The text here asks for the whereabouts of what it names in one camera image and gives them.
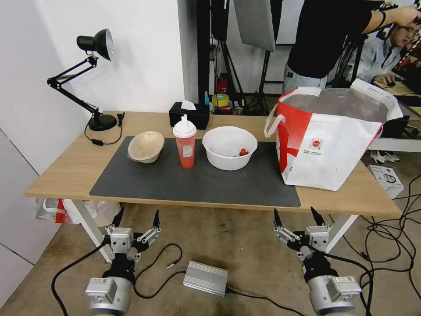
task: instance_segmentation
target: plastic cup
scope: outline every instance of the plastic cup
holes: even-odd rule
[[[178,156],[181,166],[190,169],[194,166],[194,142],[196,138],[196,127],[187,120],[187,115],[181,117],[172,130],[177,143]]]

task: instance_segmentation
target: white bowl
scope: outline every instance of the white bowl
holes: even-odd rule
[[[222,170],[238,170],[247,165],[252,153],[257,149],[257,140],[249,132],[234,126],[211,129],[203,136],[209,162]],[[241,149],[249,153],[240,156]]]
[[[127,156],[137,162],[154,162],[164,147],[164,140],[164,136],[158,132],[144,132],[136,135],[128,145]]]

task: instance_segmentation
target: table leg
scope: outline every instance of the table leg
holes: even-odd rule
[[[80,223],[92,239],[95,246],[99,246],[103,240],[103,235],[98,226],[95,224],[83,201],[65,199],[64,203],[67,211],[72,215],[72,217],[80,220]],[[111,262],[112,251],[109,245],[102,247],[100,252],[107,262]]]
[[[329,253],[339,239],[346,233],[348,228],[355,222],[358,215],[341,215],[333,224],[332,229],[329,232],[329,242],[326,248],[326,253]]]

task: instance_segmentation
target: desk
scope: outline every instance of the desk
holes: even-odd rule
[[[393,94],[395,97],[402,95],[414,95],[421,97],[420,95],[413,92],[401,81],[396,81],[396,85],[393,87],[386,86],[378,81],[375,81],[374,84],[383,90]],[[402,101],[398,100],[401,107],[403,115],[412,115],[416,116],[418,119],[421,119],[421,114],[419,114],[420,108],[412,108],[404,104]],[[402,138],[378,138],[370,145],[368,149],[373,150],[385,150],[385,151],[409,151],[409,152],[421,152],[421,140],[418,139],[402,139]]]
[[[263,127],[265,117],[211,115],[207,129],[219,126],[237,126],[248,130],[258,141],[275,141],[265,138]],[[258,209],[273,211],[276,205],[232,205],[201,203],[192,201],[145,200],[125,197],[98,197],[89,192],[113,157],[126,136],[137,135],[148,130],[160,132],[164,137],[173,137],[169,125],[168,113],[126,112],[123,122],[122,137],[114,145],[95,146],[83,133],[57,158],[55,162],[26,190],[25,194],[39,198],[64,198],[69,212],[81,218],[82,225],[96,246],[102,239],[102,233],[95,225],[82,200],[129,202],[158,205],[183,205],[216,208]],[[198,130],[196,137],[201,139],[205,131]],[[89,136],[105,141],[115,140],[119,129],[104,132],[90,132]],[[359,162],[344,185],[336,192],[296,187],[301,201],[299,208],[278,208],[284,212],[310,212],[313,206],[320,213],[339,213],[342,216],[335,222],[331,232],[328,250],[336,244],[358,215],[399,217],[401,212],[377,183],[365,166]],[[110,260],[111,249],[104,247],[101,253]]]

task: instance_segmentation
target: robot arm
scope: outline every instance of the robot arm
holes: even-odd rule
[[[295,250],[303,264],[304,279],[310,289],[310,302],[317,315],[343,315],[354,309],[352,300],[361,288],[352,276],[339,276],[323,255],[329,241],[330,225],[311,208],[316,226],[303,231],[283,227],[279,214],[274,210],[274,234],[290,249]]]
[[[135,263],[141,253],[161,235],[159,212],[155,214],[153,227],[146,233],[134,233],[131,228],[106,228],[110,235],[113,261],[101,278],[91,278],[85,295],[90,300],[91,315],[126,315],[130,306],[130,295],[135,282]]]

